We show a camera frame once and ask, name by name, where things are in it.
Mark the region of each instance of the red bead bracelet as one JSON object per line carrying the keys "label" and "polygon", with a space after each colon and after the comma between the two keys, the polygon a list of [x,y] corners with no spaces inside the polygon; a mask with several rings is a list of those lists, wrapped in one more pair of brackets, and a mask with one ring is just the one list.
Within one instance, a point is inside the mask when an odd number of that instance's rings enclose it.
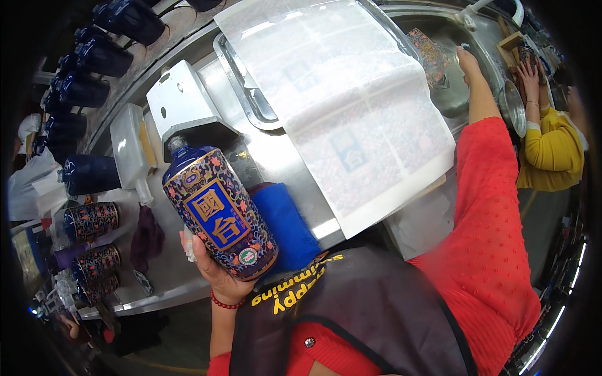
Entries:
{"label": "red bead bracelet", "polygon": [[221,301],[219,301],[215,295],[213,295],[213,290],[209,291],[209,296],[211,297],[211,301],[213,301],[213,303],[216,303],[219,307],[221,308],[225,308],[225,309],[237,309],[240,306],[242,306],[244,304],[245,298],[243,298],[240,303],[235,304],[235,305],[230,305],[230,304],[223,304]]}

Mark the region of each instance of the button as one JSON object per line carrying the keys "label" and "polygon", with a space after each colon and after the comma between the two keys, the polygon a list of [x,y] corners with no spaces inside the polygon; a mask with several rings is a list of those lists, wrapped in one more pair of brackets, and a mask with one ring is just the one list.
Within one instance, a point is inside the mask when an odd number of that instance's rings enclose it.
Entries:
{"label": "button", "polygon": [[313,347],[315,345],[315,339],[313,337],[309,337],[305,340],[305,342],[303,344],[307,348]]}

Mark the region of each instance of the metal bowl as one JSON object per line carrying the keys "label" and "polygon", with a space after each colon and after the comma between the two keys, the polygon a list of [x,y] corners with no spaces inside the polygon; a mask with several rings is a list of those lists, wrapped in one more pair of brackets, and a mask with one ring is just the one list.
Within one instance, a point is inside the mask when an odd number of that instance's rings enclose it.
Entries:
{"label": "metal bowl", "polygon": [[500,92],[500,112],[506,125],[513,127],[520,138],[527,133],[527,117],[523,98],[514,82],[505,80]]}

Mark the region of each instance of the red sweater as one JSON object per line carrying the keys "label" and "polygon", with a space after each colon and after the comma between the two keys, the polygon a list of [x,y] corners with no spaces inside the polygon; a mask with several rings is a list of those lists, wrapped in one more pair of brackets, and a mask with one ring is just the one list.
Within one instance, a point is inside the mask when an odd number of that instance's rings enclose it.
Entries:
{"label": "red sweater", "polygon": [[[502,119],[465,127],[458,141],[455,228],[434,250],[408,261],[439,290],[466,336],[479,375],[498,375],[539,317],[521,233],[517,175]],[[315,345],[306,348],[309,337]],[[287,376],[306,376],[314,361],[341,376],[381,374],[330,330],[299,324],[291,337]],[[214,357],[208,375],[227,375],[229,362],[230,353]]]}

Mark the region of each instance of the blue cloth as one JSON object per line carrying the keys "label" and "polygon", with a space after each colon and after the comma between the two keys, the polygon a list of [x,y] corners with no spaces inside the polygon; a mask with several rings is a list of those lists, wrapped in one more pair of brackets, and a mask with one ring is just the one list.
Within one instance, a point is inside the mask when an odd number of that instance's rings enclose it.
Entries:
{"label": "blue cloth", "polygon": [[299,270],[321,252],[284,183],[267,186],[252,199],[279,247],[278,258],[264,277]]}

